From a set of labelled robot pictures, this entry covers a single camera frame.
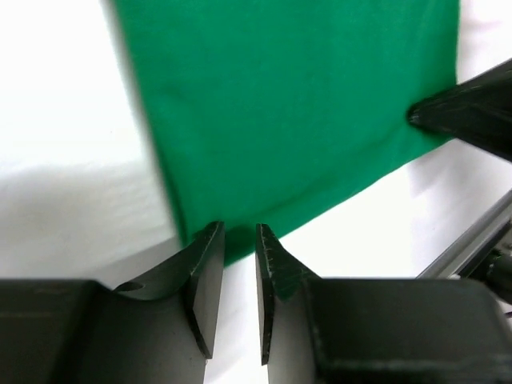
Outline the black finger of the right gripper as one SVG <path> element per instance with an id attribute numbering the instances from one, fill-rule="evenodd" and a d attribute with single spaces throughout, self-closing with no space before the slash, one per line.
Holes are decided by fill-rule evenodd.
<path id="1" fill-rule="evenodd" d="M 511 160 L 511 60 L 413 104 L 407 121 Z"/>

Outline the green t shirt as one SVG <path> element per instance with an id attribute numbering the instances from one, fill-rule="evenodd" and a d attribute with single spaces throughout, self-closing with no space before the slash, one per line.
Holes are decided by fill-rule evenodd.
<path id="1" fill-rule="evenodd" d="M 456 82 L 456 1 L 116 1 L 183 245 L 226 262 L 444 144 L 406 121 Z"/>

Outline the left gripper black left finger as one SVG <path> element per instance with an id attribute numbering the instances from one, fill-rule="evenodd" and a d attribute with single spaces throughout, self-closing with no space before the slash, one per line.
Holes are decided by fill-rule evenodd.
<path id="1" fill-rule="evenodd" d="M 2 382 L 203 382 L 224 255 L 224 225 L 212 222 L 113 290 L 84 279 L 2 280 Z"/>

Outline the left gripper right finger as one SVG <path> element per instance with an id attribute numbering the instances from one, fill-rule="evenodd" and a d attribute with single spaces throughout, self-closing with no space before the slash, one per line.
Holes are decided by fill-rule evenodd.
<path id="1" fill-rule="evenodd" d="M 508 383 L 511 329 L 469 279 L 322 278 L 256 227 L 271 383 Z"/>

